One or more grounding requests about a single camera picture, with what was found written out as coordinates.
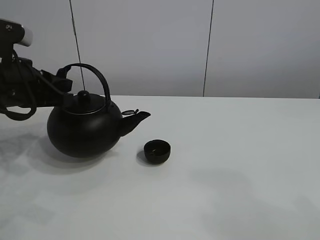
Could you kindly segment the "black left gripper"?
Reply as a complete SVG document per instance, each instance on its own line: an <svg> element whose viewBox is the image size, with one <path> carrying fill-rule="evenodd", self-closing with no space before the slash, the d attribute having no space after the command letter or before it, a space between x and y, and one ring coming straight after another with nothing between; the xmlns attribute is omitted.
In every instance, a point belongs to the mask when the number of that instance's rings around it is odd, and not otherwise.
<svg viewBox="0 0 320 240"><path fill-rule="evenodd" d="M56 75L33 67L30 59L20 58L0 65L0 105L30 108L73 105L73 81L67 78L70 67L60 68Z"/></svg>

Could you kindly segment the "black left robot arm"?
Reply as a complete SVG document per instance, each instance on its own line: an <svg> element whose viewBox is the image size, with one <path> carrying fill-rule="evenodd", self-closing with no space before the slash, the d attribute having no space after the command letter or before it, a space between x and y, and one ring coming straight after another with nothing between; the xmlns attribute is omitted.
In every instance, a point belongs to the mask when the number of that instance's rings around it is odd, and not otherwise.
<svg viewBox="0 0 320 240"><path fill-rule="evenodd" d="M32 60L19 57L14 45L29 47L32 32L20 23L0 20L0 106L55 107L69 105L73 82L33 67Z"/></svg>

